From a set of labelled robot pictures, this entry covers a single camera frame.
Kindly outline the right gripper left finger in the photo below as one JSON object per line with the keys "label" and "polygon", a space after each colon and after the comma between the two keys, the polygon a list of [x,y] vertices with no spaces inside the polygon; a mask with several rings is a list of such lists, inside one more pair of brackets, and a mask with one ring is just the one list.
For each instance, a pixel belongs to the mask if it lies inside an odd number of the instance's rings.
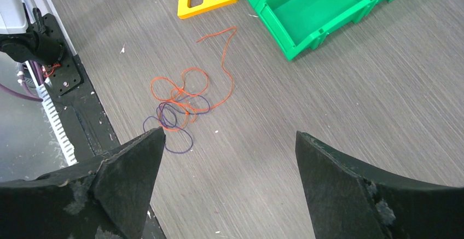
{"label": "right gripper left finger", "polygon": [[165,141],[151,129],[34,180],[1,183],[1,238],[164,238],[150,200]]}

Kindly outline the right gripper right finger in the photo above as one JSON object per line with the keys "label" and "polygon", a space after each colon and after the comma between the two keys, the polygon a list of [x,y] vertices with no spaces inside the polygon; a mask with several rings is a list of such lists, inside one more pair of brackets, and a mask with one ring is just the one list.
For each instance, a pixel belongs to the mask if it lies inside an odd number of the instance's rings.
{"label": "right gripper right finger", "polygon": [[403,177],[297,132],[316,238],[463,238],[463,188]]}

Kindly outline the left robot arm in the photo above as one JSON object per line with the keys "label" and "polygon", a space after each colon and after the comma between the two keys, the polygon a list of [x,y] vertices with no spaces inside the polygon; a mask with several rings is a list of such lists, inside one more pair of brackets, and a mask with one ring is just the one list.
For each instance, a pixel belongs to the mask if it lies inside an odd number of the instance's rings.
{"label": "left robot arm", "polygon": [[66,46],[51,35],[41,9],[51,12],[47,0],[1,0],[1,52],[16,62],[34,61],[46,66],[59,63]]}

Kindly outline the green six-compartment bin tray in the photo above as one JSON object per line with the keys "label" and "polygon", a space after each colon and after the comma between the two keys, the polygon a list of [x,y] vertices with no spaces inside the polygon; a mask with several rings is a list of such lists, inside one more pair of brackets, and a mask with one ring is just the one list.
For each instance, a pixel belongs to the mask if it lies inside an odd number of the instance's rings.
{"label": "green six-compartment bin tray", "polygon": [[288,60],[392,0],[248,0]]}

